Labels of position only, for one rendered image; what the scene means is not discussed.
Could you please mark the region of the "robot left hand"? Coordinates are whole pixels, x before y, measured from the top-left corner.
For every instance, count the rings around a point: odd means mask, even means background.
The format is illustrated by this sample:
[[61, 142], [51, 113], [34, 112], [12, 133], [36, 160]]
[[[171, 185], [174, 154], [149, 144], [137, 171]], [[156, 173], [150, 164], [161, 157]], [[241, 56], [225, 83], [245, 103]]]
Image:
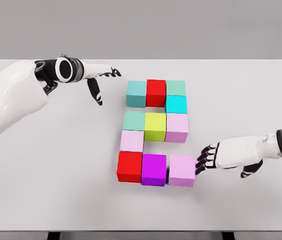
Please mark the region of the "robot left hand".
[[121, 77], [121, 73], [107, 64], [83, 64], [83, 79], [86, 79], [88, 89], [92, 98], [99, 106], [103, 105], [101, 91], [97, 82], [97, 77]]

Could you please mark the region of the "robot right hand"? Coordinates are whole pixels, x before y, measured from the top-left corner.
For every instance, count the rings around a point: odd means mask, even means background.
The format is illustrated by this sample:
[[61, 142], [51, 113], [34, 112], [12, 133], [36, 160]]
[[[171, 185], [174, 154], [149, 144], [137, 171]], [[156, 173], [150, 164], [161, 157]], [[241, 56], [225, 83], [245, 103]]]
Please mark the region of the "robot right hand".
[[209, 169], [243, 167], [242, 179], [256, 173], [264, 161], [257, 150], [257, 137], [234, 137], [206, 146], [197, 158], [195, 174]]

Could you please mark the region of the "pink block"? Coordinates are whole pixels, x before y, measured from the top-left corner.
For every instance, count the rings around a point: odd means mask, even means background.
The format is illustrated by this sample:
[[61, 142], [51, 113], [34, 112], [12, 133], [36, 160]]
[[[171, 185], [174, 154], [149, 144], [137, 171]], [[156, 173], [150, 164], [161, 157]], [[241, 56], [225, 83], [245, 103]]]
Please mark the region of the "pink block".
[[144, 131], [123, 130], [121, 132], [120, 151], [140, 152], [144, 150]]
[[165, 142], [185, 143], [189, 134], [188, 114], [167, 113]]
[[191, 155], [170, 155], [168, 184], [192, 188], [196, 179], [196, 162]]

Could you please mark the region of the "teal block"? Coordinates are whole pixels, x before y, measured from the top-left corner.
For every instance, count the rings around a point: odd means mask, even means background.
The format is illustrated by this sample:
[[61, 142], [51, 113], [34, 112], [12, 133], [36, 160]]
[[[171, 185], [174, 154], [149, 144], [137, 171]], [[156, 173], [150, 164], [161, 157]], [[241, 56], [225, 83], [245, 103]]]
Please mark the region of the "teal block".
[[129, 80], [126, 91], [126, 103], [131, 108], [145, 108], [146, 107], [146, 81]]

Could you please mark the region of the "pale green block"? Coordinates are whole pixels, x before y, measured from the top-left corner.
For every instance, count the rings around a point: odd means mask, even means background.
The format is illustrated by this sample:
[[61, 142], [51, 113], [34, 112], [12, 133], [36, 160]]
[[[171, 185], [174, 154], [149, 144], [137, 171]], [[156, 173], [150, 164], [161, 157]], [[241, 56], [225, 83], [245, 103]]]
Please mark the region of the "pale green block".
[[145, 116], [141, 111], [125, 111], [123, 118], [123, 130], [144, 131]]
[[168, 96], [186, 96], [186, 82], [183, 80], [166, 80]]

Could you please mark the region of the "red block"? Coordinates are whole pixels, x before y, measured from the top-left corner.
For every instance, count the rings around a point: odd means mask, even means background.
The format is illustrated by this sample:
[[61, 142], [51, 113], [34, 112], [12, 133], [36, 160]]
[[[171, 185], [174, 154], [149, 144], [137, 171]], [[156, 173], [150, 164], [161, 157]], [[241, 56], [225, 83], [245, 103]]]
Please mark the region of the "red block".
[[119, 182], [141, 183], [142, 152], [120, 151], [116, 175]]
[[161, 79], [148, 79], [146, 81], [147, 107], [163, 108], [166, 103], [166, 81]]

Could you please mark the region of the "cyan block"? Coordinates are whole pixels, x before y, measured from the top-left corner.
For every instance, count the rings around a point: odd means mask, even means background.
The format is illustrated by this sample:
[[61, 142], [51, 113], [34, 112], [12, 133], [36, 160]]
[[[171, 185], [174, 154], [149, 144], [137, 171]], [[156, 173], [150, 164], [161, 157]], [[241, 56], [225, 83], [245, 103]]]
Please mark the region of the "cyan block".
[[187, 114], [187, 97], [167, 95], [164, 110], [166, 113]]

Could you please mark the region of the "yellow-green block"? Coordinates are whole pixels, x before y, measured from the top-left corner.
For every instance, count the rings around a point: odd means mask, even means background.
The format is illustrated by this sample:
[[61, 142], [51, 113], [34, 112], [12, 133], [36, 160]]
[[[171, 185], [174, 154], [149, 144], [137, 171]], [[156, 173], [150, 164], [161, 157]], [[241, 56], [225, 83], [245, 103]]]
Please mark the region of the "yellow-green block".
[[164, 142], [167, 131], [167, 116], [165, 113], [146, 112], [144, 125], [144, 140], [148, 142]]

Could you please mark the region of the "magenta block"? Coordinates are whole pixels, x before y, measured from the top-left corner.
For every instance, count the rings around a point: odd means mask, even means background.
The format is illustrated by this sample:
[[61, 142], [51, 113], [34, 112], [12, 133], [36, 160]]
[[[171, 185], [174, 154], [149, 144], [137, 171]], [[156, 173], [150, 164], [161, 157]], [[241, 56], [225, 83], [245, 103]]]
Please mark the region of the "magenta block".
[[141, 184], [163, 187], [167, 177], [167, 156], [144, 153], [142, 156]]

